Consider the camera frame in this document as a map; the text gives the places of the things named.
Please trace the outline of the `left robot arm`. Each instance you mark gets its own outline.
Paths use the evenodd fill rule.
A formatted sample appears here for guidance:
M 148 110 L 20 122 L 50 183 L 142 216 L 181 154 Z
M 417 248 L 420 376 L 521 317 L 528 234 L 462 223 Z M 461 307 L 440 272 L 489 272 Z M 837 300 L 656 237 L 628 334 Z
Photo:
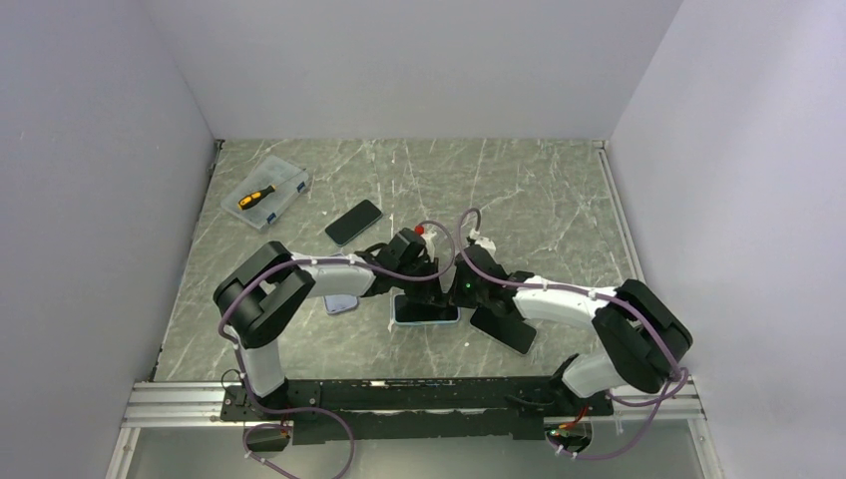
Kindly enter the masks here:
M 423 237 L 410 229 L 347 255 L 295 253 L 276 240 L 263 245 L 212 295 L 221 314 L 218 333 L 233 345 L 250 388 L 247 406 L 263 419 L 284 410 L 288 379 L 278 340 L 306 300 L 366 298 L 397 289 L 424 304 L 444 305 L 444 272 Z

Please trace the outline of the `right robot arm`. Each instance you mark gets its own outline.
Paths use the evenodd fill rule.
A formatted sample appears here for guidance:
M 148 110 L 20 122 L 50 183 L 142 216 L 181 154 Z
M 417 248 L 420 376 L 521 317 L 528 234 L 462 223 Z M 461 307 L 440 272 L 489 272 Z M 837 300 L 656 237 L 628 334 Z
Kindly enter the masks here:
M 532 272 L 507 274 L 478 244 L 455 258 L 453 291 L 469 308 L 488 314 L 481 328 L 505 342 L 530 321 L 592 330 L 601 346 L 567 360 L 550 387 L 556 410 L 573 414 L 588 398 L 619 386 L 656 393 L 681 376 L 679 363 L 693 345 L 683 323 L 643 282 L 588 289 Z

